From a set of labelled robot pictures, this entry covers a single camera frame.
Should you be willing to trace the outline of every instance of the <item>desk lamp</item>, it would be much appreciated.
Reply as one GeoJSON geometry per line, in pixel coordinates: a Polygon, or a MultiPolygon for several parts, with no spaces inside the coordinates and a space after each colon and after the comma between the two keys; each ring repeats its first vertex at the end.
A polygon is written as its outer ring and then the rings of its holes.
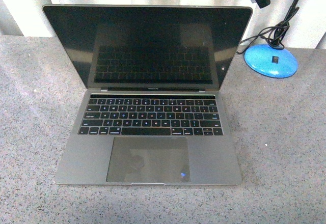
{"type": "MultiPolygon", "coordinates": [[[[257,3],[260,8],[270,4],[270,0],[251,1],[257,3]]],[[[264,28],[257,35],[241,41],[243,43],[252,39],[249,45],[242,52],[237,52],[237,54],[245,53],[244,60],[254,71],[274,78],[290,77],[297,71],[296,58],[284,48],[282,40],[290,28],[289,21],[299,10],[299,7],[296,7],[298,1],[293,1],[283,21],[275,26],[264,28]],[[252,46],[258,37],[264,39],[267,44],[252,46]]]]}

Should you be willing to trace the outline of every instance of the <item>laptop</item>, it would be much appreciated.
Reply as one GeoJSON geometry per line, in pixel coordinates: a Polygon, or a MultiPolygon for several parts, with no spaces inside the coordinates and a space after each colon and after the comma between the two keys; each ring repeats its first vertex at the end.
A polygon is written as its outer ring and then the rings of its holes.
{"type": "Polygon", "coordinates": [[[248,7],[46,5],[87,88],[57,184],[237,185],[219,93],[248,7]]]}

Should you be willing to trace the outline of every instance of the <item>gray speckled countertop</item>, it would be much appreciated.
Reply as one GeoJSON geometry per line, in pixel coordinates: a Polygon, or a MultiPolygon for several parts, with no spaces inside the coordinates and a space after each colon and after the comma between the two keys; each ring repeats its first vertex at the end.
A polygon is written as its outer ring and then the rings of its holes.
{"type": "Polygon", "coordinates": [[[223,101],[240,186],[59,186],[85,91],[56,38],[0,36],[0,223],[326,223],[326,50],[287,79],[237,56],[223,101]]]}

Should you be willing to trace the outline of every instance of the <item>power cord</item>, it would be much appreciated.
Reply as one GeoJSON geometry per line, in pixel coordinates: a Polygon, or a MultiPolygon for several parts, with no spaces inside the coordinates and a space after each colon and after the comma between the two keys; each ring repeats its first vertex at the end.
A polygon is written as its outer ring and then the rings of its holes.
{"type": "Polygon", "coordinates": [[[253,45],[253,43],[259,37],[264,39],[271,48],[278,49],[278,50],[284,49],[284,44],[282,43],[282,40],[283,40],[286,32],[290,28],[289,21],[294,17],[294,15],[298,12],[298,10],[299,10],[299,7],[296,7],[293,10],[293,13],[291,13],[288,18],[286,18],[285,20],[279,22],[277,25],[266,27],[266,28],[262,29],[257,35],[242,40],[240,42],[240,44],[243,43],[243,42],[247,42],[247,41],[252,39],[252,41],[248,44],[248,46],[243,51],[241,51],[241,52],[237,51],[236,53],[237,54],[243,54],[244,52],[246,52],[247,49],[249,47],[251,47],[253,45]]]}

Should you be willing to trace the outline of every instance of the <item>laptop screen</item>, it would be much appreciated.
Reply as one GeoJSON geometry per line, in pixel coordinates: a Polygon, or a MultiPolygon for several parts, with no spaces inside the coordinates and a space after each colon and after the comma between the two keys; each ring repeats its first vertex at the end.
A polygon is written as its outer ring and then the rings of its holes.
{"type": "Polygon", "coordinates": [[[87,88],[216,89],[250,8],[44,6],[87,88]]]}

